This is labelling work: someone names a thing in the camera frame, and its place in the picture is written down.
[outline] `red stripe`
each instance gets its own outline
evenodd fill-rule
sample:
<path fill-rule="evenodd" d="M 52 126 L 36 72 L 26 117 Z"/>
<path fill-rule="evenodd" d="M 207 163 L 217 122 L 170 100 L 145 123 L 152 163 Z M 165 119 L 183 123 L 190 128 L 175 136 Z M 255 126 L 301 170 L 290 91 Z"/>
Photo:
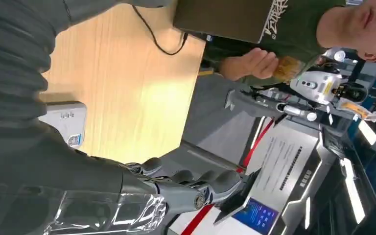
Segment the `red stripe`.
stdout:
<path fill-rule="evenodd" d="M 270 127 L 273 125 L 274 119 L 271 119 L 269 124 L 265 127 L 265 129 L 262 131 L 262 133 L 258 136 L 256 142 L 253 145 L 253 148 L 250 149 L 249 153 L 247 154 L 246 158 L 243 161 L 243 166 L 247 168 L 249 165 L 250 159 L 252 158 L 253 152 L 257 148 L 257 145 L 263 138 L 263 136 L 269 131 Z M 238 173 L 242 173 L 243 169 L 238 168 Z M 192 221 L 188 224 L 188 226 L 185 228 L 185 230 L 181 233 L 181 235 L 191 235 L 192 232 L 198 227 L 198 225 L 201 223 L 201 221 L 204 219 L 204 217 L 208 214 L 208 212 L 211 211 L 211 209 L 214 207 L 214 204 L 206 205 L 204 206 L 200 212 L 192 219 Z"/>
<path fill-rule="evenodd" d="M 269 124 L 267 124 L 266 128 L 262 131 L 262 133 L 258 136 L 256 142 L 253 145 L 253 148 L 250 149 L 249 153 L 247 154 L 246 158 L 243 160 L 243 167 L 247 168 L 247 166 L 250 163 L 250 159 L 252 158 L 252 155 L 254 153 L 254 150 L 257 148 L 257 145 L 263 139 L 263 136 L 266 135 L 267 131 L 269 131 L 270 127 L 273 125 L 274 119 L 271 119 Z"/>
<path fill-rule="evenodd" d="M 214 204 L 204 206 L 200 212 L 193 218 L 193 220 L 188 224 L 185 230 L 181 233 L 181 235 L 191 235 L 192 232 L 197 228 L 197 226 L 201 223 L 204 217 L 211 211 Z"/>

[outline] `man's hand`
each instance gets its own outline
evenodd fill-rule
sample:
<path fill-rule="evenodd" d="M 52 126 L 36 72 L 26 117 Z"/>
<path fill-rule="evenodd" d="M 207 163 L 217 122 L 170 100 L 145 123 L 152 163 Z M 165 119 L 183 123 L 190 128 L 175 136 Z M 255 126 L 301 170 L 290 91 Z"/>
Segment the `man's hand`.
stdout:
<path fill-rule="evenodd" d="M 243 56 L 226 58 L 221 64 L 220 72 L 232 81 L 248 75 L 266 79 L 273 76 L 278 64 L 279 59 L 273 52 L 255 48 Z"/>

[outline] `wooden table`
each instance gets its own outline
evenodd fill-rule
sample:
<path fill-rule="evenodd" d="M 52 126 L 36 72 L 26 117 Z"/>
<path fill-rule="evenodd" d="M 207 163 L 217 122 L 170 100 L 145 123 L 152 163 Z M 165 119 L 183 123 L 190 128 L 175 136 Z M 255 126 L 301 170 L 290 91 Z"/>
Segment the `wooden table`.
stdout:
<path fill-rule="evenodd" d="M 169 51 L 181 43 L 174 10 L 140 8 Z M 81 149 L 90 155 L 123 163 L 162 156 L 180 144 L 204 45 L 189 37 L 179 54 L 165 55 L 131 6 L 116 6 L 57 38 L 42 100 L 87 105 Z"/>

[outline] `white device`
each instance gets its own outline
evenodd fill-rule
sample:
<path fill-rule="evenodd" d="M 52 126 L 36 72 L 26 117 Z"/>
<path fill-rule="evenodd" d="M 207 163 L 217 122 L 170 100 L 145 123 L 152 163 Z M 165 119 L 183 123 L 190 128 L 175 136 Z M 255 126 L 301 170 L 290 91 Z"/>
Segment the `white device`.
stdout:
<path fill-rule="evenodd" d="M 321 71 L 304 72 L 290 81 L 290 87 L 314 102 L 328 105 L 335 97 L 333 91 L 338 90 L 342 76 Z"/>
<path fill-rule="evenodd" d="M 47 114 L 39 120 L 57 129 L 69 146 L 79 148 L 84 141 L 86 118 L 86 105 L 77 101 L 48 103 Z"/>

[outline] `transparent plastic cover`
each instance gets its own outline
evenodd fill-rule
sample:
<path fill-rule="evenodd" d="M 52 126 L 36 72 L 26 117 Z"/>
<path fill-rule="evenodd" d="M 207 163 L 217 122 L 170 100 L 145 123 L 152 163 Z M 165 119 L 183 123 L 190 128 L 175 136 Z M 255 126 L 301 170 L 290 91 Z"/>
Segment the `transparent plastic cover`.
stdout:
<path fill-rule="evenodd" d="M 0 235 L 127 235 L 155 230 L 166 213 L 158 194 L 115 194 L 0 185 Z"/>

